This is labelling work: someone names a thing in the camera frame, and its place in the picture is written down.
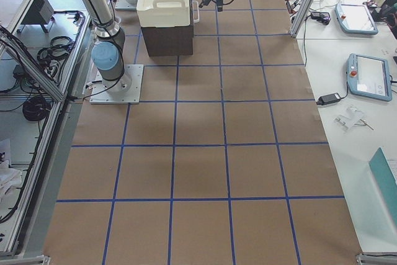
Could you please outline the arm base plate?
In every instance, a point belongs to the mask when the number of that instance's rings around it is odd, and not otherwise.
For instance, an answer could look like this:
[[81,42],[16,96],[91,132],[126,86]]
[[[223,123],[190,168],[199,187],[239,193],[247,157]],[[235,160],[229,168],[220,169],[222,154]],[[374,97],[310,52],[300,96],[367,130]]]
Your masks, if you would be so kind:
[[123,11],[135,11],[138,0],[117,0],[115,9]]
[[143,65],[125,65],[125,73],[120,81],[114,83],[103,81],[99,71],[96,70],[95,81],[100,81],[92,86],[93,96],[89,98],[91,104],[138,104],[140,102],[141,85],[143,79]]

